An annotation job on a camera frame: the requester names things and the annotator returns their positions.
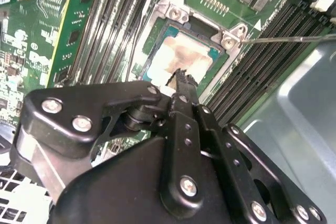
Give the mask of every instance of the motherboard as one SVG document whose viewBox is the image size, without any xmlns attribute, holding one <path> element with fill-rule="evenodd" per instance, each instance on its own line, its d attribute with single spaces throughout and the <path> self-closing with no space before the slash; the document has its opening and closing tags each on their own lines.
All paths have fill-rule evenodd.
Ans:
<svg viewBox="0 0 336 224">
<path fill-rule="evenodd" d="M 335 24 L 335 0 L 0 0 L 0 120 L 17 126 L 35 89 L 162 87 L 183 69 L 220 125 L 241 122 L 316 46 L 242 41 L 325 35 Z"/>
</svg>

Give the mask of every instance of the metal panel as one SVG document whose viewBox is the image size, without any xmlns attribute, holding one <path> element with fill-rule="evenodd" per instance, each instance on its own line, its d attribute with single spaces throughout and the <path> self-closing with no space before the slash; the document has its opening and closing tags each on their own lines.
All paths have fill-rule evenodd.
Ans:
<svg viewBox="0 0 336 224">
<path fill-rule="evenodd" d="M 242 129 L 336 223 L 336 44 L 320 44 Z"/>
</svg>

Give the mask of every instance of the black metal arm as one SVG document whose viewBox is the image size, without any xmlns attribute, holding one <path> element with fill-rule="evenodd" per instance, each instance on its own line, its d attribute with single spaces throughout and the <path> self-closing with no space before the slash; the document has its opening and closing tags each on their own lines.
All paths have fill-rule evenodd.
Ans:
<svg viewBox="0 0 336 224">
<path fill-rule="evenodd" d="M 24 101 L 11 160 L 41 182 L 51 223 L 327 223 L 235 125 L 221 129 L 178 71 L 172 97 L 148 82 L 37 90 Z M 97 145 L 150 139 L 92 168 Z"/>
</svg>

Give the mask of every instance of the white connector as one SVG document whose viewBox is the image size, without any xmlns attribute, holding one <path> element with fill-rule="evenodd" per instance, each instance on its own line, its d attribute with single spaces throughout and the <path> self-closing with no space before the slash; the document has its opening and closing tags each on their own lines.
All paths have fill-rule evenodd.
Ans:
<svg viewBox="0 0 336 224">
<path fill-rule="evenodd" d="M 321 13 L 326 12 L 335 0 L 317 0 L 311 3 L 310 8 L 318 10 Z"/>
</svg>

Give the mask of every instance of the cable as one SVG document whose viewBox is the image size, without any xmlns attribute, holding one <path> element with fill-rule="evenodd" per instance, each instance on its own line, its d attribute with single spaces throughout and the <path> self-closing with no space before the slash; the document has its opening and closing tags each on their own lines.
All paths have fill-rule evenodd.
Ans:
<svg viewBox="0 0 336 224">
<path fill-rule="evenodd" d="M 142 13 L 141 13 L 141 18 L 140 18 L 140 22 L 139 22 L 139 25 L 137 27 L 137 31 L 135 32 L 135 35 L 134 35 L 134 40 L 133 40 L 133 45 L 132 45 L 132 50 L 131 50 L 131 54 L 130 54 L 130 59 L 128 61 L 128 66 L 127 66 L 127 72 L 126 72 L 126 77 L 125 77 L 125 81 L 128 81 L 129 77 L 130 77 L 130 73 L 131 73 L 131 68 L 132 68 L 132 65 L 133 65 L 133 58 L 134 58 L 134 53 L 135 53 L 135 48 L 136 48 L 136 45 L 138 44 L 138 41 L 140 39 L 140 30 L 141 30 L 141 27 L 143 27 L 143 23 L 145 22 L 145 15 L 147 13 L 147 10 L 151 4 L 152 0 L 146 0 L 146 3 L 142 9 Z"/>
<path fill-rule="evenodd" d="M 300 42 L 300 43 L 308 43 L 308 42 L 322 42 L 322 41 L 330 41 L 336 40 L 336 34 L 327 34 L 323 36 L 310 36 L 310 37 L 278 37 L 278 38 L 259 38 L 259 39 L 246 39 L 242 40 L 242 44 L 256 44 L 256 43 L 274 43 L 274 42 Z"/>
</svg>

